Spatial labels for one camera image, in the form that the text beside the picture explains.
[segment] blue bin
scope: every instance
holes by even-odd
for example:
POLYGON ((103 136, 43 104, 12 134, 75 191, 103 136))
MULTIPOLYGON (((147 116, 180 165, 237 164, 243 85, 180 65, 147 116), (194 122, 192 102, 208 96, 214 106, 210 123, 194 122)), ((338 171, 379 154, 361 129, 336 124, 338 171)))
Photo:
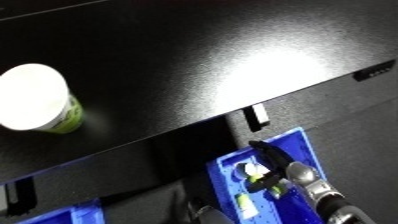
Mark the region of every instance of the blue bin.
POLYGON ((18 224, 104 224, 98 199, 49 212, 18 224))
MULTIPOLYGON (((315 167, 321 177, 324 172, 312 150, 302 128, 295 128, 282 135, 265 140, 285 150, 295 160, 315 167)), ((244 180, 234 176, 238 163, 257 163, 257 151, 251 147, 222 156, 208 164, 207 169, 223 212, 235 223, 249 224, 322 224, 323 222, 304 201, 296 189, 291 189, 279 200, 270 197, 267 191, 249 194, 244 180), (250 219, 243 219, 235 195, 249 194, 259 214, 250 219)))

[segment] robotic arm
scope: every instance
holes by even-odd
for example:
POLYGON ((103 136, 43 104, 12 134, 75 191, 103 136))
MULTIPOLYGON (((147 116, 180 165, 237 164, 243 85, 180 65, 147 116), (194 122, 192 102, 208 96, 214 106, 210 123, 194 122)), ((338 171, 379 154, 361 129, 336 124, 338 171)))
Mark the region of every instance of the robotic arm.
POLYGON ((280 177, 296 186, 326 224, 376 224, 362 210, 351 205, 329 182, 323 180, 315 168, 294 161, 286 152, 268 143, 251 141, 249 144, 260 150, 280 177))

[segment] black table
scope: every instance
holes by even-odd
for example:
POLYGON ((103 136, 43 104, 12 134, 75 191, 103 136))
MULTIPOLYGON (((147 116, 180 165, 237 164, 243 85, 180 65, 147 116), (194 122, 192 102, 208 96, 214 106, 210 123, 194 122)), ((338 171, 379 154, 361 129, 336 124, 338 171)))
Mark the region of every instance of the black table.
POLYGON ((100 1, 1 19, 0 72, 50 65, 83 104, 68 135, 0 129, 0 182, 390 60, 394 0, 100 1))

